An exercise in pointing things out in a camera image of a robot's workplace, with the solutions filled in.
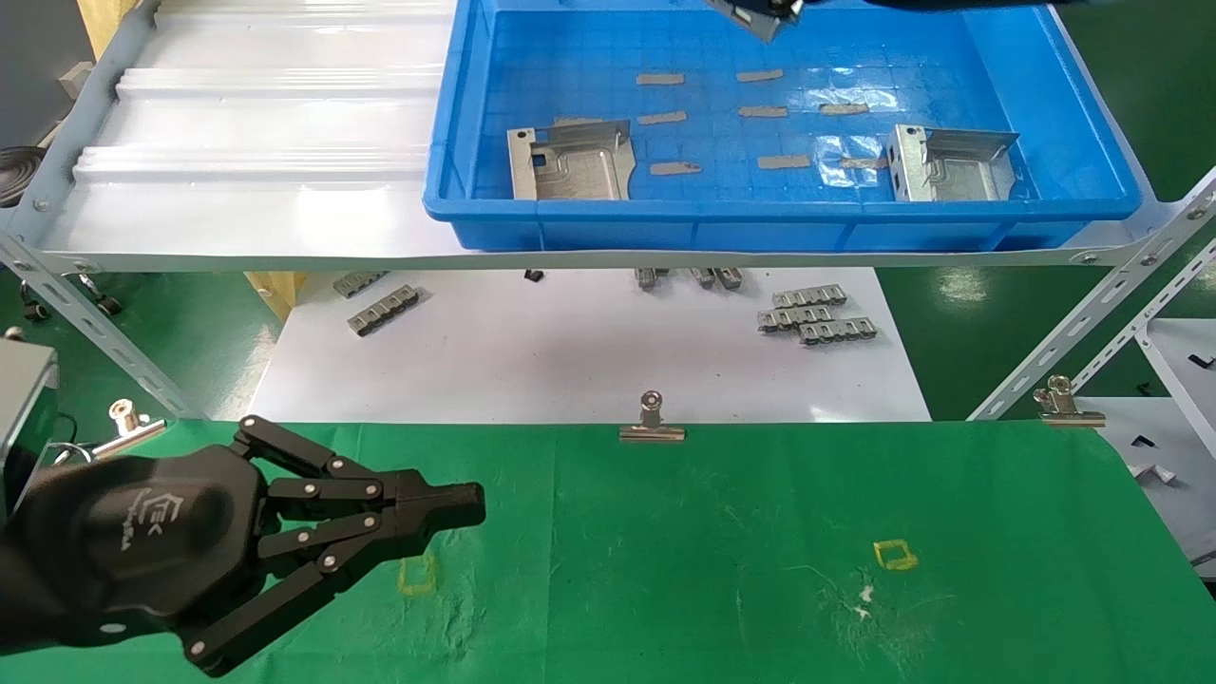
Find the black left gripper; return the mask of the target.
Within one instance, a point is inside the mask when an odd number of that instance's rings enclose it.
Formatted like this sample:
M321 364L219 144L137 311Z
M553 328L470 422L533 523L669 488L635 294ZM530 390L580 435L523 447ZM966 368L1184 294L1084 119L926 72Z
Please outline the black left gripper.
M9 520L9 645L91 647L212 622L185 654L221 678L379 564L422 556L434 534L484 518L365 512L257 542L265 489L225 445L36 473ZM276 583L250 598L269 576Z

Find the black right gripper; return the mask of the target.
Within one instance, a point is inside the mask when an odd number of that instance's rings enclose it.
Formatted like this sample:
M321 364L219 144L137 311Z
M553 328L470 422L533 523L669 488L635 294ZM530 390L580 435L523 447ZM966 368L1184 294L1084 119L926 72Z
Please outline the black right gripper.
M869 5L899 11L968 11L1038 6L1052 2L1045 0L869 0ZM761 0L737 0L734 5L747 12L761 11ZM772 0L771 13L779 19L795 19L803 13L803 0Z

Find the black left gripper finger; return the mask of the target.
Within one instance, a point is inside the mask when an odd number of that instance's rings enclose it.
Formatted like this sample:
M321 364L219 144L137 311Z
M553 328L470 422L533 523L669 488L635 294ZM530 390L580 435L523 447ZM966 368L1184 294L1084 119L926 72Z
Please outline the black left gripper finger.
M321 521L355 514L410 514L418 523L482 523L482 484L430 484L420 471L375 471L260 416L240 420L232 450L293 475L268 484L271 508L286 520Z

